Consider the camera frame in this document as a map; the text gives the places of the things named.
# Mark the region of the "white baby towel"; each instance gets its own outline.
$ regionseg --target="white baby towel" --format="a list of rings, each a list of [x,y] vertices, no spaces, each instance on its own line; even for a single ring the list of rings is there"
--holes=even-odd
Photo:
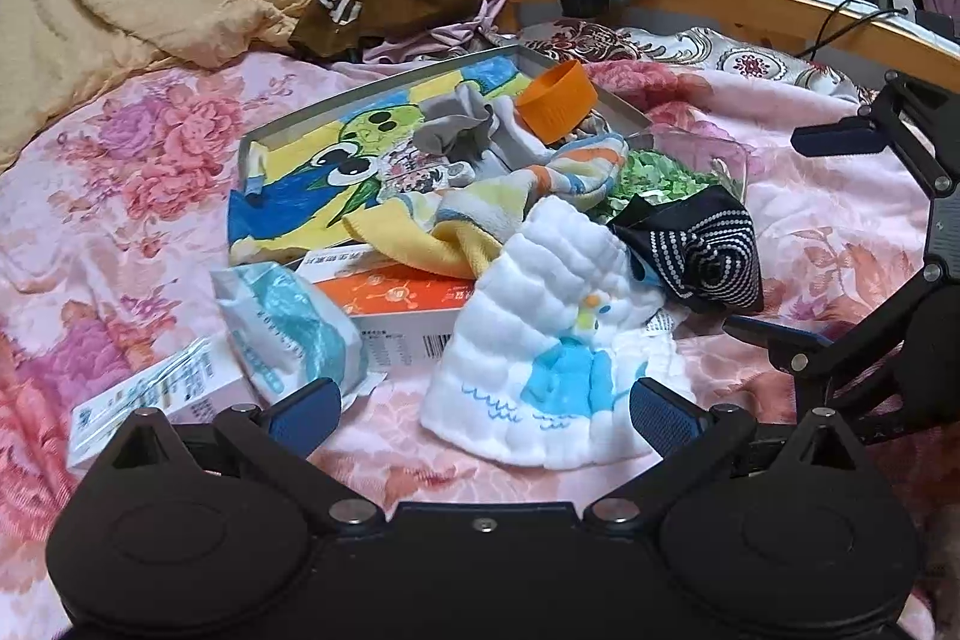
[[[664,292],[634,279],[629,252],[563,199],[539,201],[460,312],[421,424],[517,466],[650,453],[630,423],[635,380],[694,397]]]

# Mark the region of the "purple flower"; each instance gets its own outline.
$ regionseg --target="purple flower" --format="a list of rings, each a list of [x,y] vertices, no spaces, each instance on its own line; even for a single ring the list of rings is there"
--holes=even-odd
[[[100,142],[112,158],[136,158],[154,143],[155,126],[160,113],[170,105],[155,97],[143,98],[126,106],[104,105],[107,124],[100,131]]]

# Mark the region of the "green cartoon character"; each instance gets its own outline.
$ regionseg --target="green cartoon character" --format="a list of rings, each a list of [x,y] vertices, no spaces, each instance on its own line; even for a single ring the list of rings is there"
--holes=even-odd
[[[364,155],[383,155],[408,139],[423,119],[416,104],[371,109],[346,122],[339,139],[360,145]]]

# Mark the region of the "green paper shreds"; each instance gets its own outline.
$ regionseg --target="green paper shreds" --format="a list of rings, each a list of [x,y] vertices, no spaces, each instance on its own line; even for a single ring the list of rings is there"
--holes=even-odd
[[[664,153],[631,150],[610,195],[587,214],[597,223],[609,223],[634,196],[642,196],[651,204],[666,204],[699,194],[712,185],[725,183],[717,175],[693,172]]]

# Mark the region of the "small white carton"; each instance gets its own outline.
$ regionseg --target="small white carton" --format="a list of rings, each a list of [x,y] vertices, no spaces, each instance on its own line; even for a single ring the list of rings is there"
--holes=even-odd
[[[208,423],[220,410],[245,402],[260,404],[226,335],[195,339],[179,353],[73,408],[67,469],[86,472],[137,408],[159,408],[171,423]]]

